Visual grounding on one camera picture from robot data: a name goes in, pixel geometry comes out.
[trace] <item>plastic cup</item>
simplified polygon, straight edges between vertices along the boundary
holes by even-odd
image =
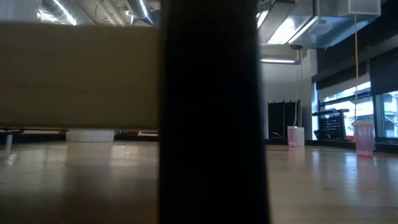
[[[304,128],[288,126],[287,142],[290,147],[304,146]]]
[[[355,121],[354,130],[356,154],[363,157],[372,157],[375,149],[373,122]]]

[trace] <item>black pole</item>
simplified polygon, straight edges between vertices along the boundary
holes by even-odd
[[[160,223],[268,223],[256,1],[162,1]]]

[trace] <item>window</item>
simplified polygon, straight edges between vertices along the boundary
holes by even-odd
[[[373,99],[370,95],[371,83],[366,82],[358,85],[358,99],[356,105],[357,121],[374,121],[373,120]],[[354,135],[354,117],[355,117],[355,87],[344,90],[335,95],[326,97],[323,100],[324,110],[342,110],[349,109],[344,113],[344,124],[346,136]]]
[[[354,136],[354,117],[355,117],[355,96],[353,100],[344,101],[341,103],[334,103],[325,106],[326,110],[342,110],[349,109],[349,112],[344,113],[344,125],[347,136]],[[373,121],[373,100],[370,96],[358,99],[356,105],[356,120],[357,121]]]
[[[369,92],[369,91],[371,91],[371,82],[366,82],[366,83],[358,85],[358,94],[366,93],[366,92]],[[344,91],[342,91],[340,93],[336,93],[336,94],[334,94],[332,96],[326,97],[325,98],[325,102],[329,102],[329,101],[332,101],[332,100],[337,100],[337,99],[344,98],[344,97],[347,97],[347,96],[355,96],[355,86],[352,87],[352,88],[349,88],[347,90],[344,90]]]
[[[385,136],[387,138],[398,138],[398,91],[385,93],[382,99]]]

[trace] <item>white container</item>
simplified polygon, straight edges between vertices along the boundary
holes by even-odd
[[[75,142],[111,142],[114,138],[113,130],[82,130],[70,129],[67,141]]]
[[[287,142],[290,147],[304,146],[304,128],[296,126],[287,127]]]

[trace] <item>yellow string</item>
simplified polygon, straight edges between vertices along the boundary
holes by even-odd
[[[300,79],[300,127],[303,127],[303,49],[301,49],[301,64],[300,64],[300,68],[301,68],[301,79]]]
[[[355,112],[354,112],[354,123],[356,121],[356,104],[358,102],[358,75],[359,75],[359,68],[358,68],[358,22],[356,18],[358,8],[358,0],[355,0],[355,12],[354,12],[354,23],[355,23],[355,69],[356,69],[356,79],[355,79]]]

